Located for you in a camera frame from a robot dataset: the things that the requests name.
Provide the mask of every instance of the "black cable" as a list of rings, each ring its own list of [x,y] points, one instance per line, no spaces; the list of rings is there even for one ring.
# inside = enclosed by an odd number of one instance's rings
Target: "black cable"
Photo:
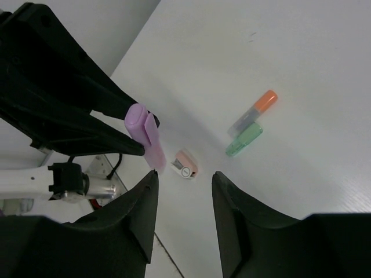
[[[122,153],[119,153],[118,161],[117,161],[115,167],[113,167],[113,168],[112,168],[112,171],[107,175],[107,179],[108,179],[108,180],[112,179],[112,177],[114,176],[116,170],[117,170],[118,167],[120,166],[121,161],[122,161]]]

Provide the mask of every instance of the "pencil sharpener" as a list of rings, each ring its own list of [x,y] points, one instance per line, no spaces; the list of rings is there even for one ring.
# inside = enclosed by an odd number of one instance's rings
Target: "pencil sharpener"
[[[170,166],[178,175],[188,180],[194,179],[198,174],[196,160],[186,149],[178,151]]]

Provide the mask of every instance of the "highlighter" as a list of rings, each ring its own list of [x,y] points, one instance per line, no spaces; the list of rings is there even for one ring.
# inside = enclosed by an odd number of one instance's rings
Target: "highlighter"
[[[228,130],[228,134],[233,138],[237,138],[244,130],[246,130],[255,120],[263,114],[270,106],[278,99],[277,94],[269,90],[256,103],[238,119],[237,122]]]
[[[241,150],[254,141],[262,132],[263,129],[257,123],[252,123],[227,147],[227,150],[225,151],[226,154],[228,156],[236,156]]]
[[[159,141],[154,115],[149,113],[143,104],[133,104],[125,116],[125,127],[130,136],[143,145],[144,158],[150,168],[161,174],[166,166],[166,158]]]

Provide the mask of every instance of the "highlighter cap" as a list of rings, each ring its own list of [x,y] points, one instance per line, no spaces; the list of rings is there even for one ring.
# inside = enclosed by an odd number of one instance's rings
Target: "highlighter cap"
[[[241,133],[226,149],[228,156],[236,156],[252,141],[254,141],[261,133],[263,129],[257,124],[252,123],[243,133]]]
[[[265,112],[270,106],[273,105],[278,99],[277,94],[269,90],[266,92],[255,104],[254,107],[260,112]]]
[[[133,140],[143,145],[144,158],[150,168],[161,174],[166,158],[159,141],[155,116],[143,104],[133,104],[125,116],[125,127]]]

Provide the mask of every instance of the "white wall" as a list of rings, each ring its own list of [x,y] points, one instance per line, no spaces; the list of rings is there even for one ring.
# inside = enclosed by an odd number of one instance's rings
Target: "white wall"
[[[0,0],[14,12],[25,1]],[[111,75],[159,0],[41,0],[49,5],[88,55]],[[37,167],[45,155],[31,140],[0,119],[0,169]]]

